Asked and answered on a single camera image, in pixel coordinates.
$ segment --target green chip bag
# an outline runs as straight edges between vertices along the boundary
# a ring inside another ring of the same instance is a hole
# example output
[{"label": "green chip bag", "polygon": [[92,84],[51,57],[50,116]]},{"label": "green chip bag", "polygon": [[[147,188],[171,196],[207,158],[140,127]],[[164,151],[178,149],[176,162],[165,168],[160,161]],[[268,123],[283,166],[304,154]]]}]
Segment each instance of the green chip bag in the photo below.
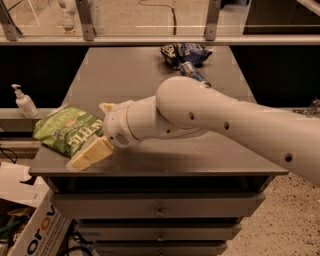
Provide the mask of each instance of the green chip bag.
[{"label": "green chip bag", "polygon": [[101,133],[101,119],[81,109],[63,105],[36,123],[33,137],[71,158],[91,135],[99,136]]}]

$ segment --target gray tabletop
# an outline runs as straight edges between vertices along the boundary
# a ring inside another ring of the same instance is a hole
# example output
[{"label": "gray tabletop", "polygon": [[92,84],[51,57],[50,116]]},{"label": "gray tabletop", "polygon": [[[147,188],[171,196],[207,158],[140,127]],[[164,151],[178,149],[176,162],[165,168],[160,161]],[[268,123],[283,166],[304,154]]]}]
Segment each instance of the gray tabletop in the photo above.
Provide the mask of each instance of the gray tabletop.
[{"label": "gray tabletop", "polygon": [[[220,92],[254,102],[254,97],[229,47],[209,48],[213,54],[199,68]],[[155,94],[165,79],[179,76],[164,62],[157,47],[90,48],[64,103],[104,117],[98,105],[120,103]],[[142,142],[137,147],[114,150],[112,156],[72,173],[69,159],[41,146],[30,168],[40,176],[180,176],[278,175],[285,170],[219,134],[198,138]]]}]

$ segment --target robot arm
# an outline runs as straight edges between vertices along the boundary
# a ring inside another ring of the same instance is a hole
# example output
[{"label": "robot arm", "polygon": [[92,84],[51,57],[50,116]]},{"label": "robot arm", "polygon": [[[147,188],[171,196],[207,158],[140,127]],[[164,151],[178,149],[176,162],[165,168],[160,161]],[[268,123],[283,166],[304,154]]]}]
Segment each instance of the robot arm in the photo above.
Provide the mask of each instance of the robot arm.
[{"label": "robot arm", "polygon": [[164,81],[156,96],[116,105],[103,124],[118,147],[210,130],[320,186],[319,127],[318,118],[239,101],[187,77]]}]

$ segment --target hand sanitizer bottle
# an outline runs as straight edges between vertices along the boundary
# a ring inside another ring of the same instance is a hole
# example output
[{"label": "hand sanitizer bottle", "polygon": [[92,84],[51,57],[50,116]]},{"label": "hand sanitizer bottle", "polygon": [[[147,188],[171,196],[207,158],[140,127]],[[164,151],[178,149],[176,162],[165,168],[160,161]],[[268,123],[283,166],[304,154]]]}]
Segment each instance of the hand sanitizer bottle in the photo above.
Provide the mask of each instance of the hand sanitizer bottle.
[{"label": "hand sanitizer bottle", "polygon": [[25,95],[20,89],[21,86],[13,84],[12,88],[17,96],[16,103],[26,118],[33,118],[38,115],[39,110],[34,105],[29,95]]}]

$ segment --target metal post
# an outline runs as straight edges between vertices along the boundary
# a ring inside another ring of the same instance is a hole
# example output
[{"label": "metal post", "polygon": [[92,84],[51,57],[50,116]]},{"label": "metal post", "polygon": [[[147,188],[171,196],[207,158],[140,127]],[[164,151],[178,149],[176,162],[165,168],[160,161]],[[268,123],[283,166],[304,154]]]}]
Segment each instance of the metal post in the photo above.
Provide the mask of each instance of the metal post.
[{"label": "metal post", "polygon": [[81,21],[83,38],[86,41],[93,41],[95,31],[93,28],[88,0],[75,0]]},{"label": "metal post", "polygon": [[20,29],[14,24],[14,21],[2,0],[0,0],[0,22],[7,40],[17,41],[22,35]]},{"label": "metal post", "polygon": [[207,41],[213,41],[216,38],[220,5],[221,0],[209,0],[207,23],[205,29],[205,39]]}]

